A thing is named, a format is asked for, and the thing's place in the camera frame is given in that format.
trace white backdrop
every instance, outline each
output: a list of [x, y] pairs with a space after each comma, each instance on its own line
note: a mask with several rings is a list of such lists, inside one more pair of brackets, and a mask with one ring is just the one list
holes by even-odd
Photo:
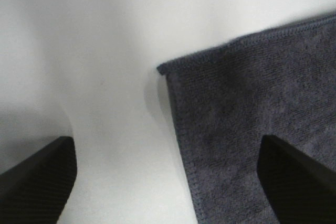
[[166, 60], [334, 10], [336, 0], [0, 0], [0, 172], [73, 135], [59, 223], [196, 223]]

